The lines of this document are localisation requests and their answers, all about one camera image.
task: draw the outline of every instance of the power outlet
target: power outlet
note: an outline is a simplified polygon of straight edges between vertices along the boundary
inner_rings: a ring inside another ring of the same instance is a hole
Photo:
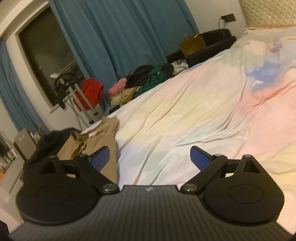
[[[230,22],[234,22],[236,21],[234,14],[228,14],[228,15],[224,15],[221,17],[221,19],[223,19],[226,23],[230,23]]]

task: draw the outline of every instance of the headboard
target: headboard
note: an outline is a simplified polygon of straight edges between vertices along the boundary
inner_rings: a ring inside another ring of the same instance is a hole
[[[296,0],[239,0],[248,27],[296,26]]]

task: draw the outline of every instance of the pastel tie-dye bed sheet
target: pastel tie-dye bed sheet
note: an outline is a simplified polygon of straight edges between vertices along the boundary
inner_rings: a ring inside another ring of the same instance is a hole
[[[278,223],[296,232],[296,28],[269,39],[243,37],[113,113],[119,186],[180,187],[199,172],[193,145],[228,158],[252,154],[284,192]]]

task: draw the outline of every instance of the beige garment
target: beige garment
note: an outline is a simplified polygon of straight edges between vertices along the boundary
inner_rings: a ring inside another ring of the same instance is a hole
[[[139,91],[141,86],[124,89],[111,100],[111,105],[126,104],[133,99],[133,95]]]
[[[91,155],[100,148],[107,146],[110,150],[110,159],[100,173],[117,184],[115,133],[118,122],[116,116],[113,118],[104,116],[101,123],[90,132],[85,134],[79,134],[77,131],[71,132],[69,139],[57,156],[60,160],[70,160],[79,154]]]

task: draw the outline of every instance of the curtain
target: curtain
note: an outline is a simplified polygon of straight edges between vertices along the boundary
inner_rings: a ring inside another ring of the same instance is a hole
[[[86,78],[108,89],[140,65],[166,63],[198,34],[184,0],[49,0]]]
[[[0,97],[18,131],[24,128],[32,133],[38,131],[43,121],[17,77],[4,39],[0,39]]]

